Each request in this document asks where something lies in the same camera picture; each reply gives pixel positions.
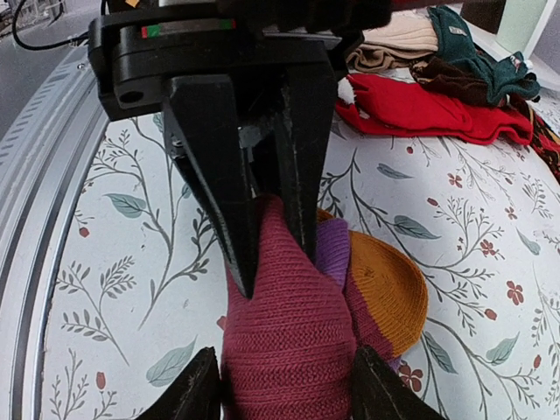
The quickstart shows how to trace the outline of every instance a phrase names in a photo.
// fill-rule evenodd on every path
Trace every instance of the floral pattern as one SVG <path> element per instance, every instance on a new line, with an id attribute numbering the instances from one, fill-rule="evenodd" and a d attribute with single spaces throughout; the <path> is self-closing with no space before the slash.
<path id="1" fill-rule="evenodd" d="M 538 105 L 560 125 L 556 97 Z M 132 419 L 196 352 L 221 352 L 223 258 L 163 149 L 159 115 L 108 126 L 60 263 L 45 420 Z M 450 419 L 560 416 L 560 185 L 505 140 L 364 136 L 335 117 L 318 204 L 422 270 L 404 383 Z"/>

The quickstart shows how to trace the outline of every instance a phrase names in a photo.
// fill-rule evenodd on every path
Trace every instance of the teal cloth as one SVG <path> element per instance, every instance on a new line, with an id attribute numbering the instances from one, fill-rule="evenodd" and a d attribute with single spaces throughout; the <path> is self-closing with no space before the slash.
<path id="1" fill-rule="evenodd" d="M 539 95 L 541 86 L 528 76 L 529 70 L 520 52 L 492 63 L 477 53 L 473 37 L 461 16 L 447 6 L 430 7 L 428 12 L 439 43 L 436 55 L 485 81 L 489 105 L 497 107 L 506 95 L 518 94 L 524 99 Z"/>

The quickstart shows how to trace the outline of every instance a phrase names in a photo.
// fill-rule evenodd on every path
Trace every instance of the gray floor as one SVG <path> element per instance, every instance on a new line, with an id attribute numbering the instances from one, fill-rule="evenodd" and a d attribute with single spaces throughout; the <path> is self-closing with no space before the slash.
<path id="1" fill-rule="evenodd" d="M 43 45 L 81 34 L 99 13 L 98 8 L 64 15 L 51 26 L 40 24 L 21 37 L 31 45 Z M 0 140 L 38 87 L 66 57 L 71 47 L 44 52 L 26 51 L 11 36 L 0 39 Z"/>

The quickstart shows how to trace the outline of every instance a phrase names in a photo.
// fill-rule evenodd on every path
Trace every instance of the red garment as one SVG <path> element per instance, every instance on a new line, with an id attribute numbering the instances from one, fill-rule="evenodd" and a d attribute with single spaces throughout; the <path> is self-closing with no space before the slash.
<path id="1" fill-rule="evenodd" d="M 252 300 L 227 280 L 222 376 L 229 420 L 347 420 L 356 340 L 340 286 L 291 235 L 267 199 Z"/>
<path id="2" fill-rule="evenodd" d="M 473 107 L 427 92 L 417 83 L 374 74 L 352 74 L 348 80 L 355 104 L 339 100 L 336 109 L 349 124 L 366 134 L 453 136 L 475 144 L 490 144 L 504 134 L 523 145 L 533 137 L 530 121 L 516 109 Z"/>

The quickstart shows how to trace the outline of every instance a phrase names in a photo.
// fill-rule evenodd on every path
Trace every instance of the beige cloth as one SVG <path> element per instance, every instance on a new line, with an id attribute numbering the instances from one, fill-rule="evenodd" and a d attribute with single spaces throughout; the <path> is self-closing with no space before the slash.
<path id="1" fill-rule="evenodd" d="M 363 73 L 408 67 L 438 50 L 438 36 L 430 19 L 410 11 L 394 13 L 387 26 L 364 31 L 364 38 L 364 44 L 347 60 Z"/>

